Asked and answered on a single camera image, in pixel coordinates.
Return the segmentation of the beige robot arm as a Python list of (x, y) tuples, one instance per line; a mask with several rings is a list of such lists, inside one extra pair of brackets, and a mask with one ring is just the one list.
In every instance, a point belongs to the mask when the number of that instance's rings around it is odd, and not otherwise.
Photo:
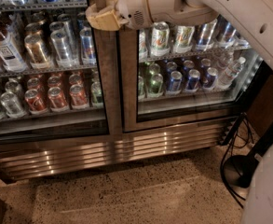
[[(105, 0), (86, 11), (90, 26), (117, 31), (142, 29), (156, 21), (201, 25), (221, 14), (273, 70), (273, 0)], [(240, 224), (273, 224), (273, 133), (256, 167)]]

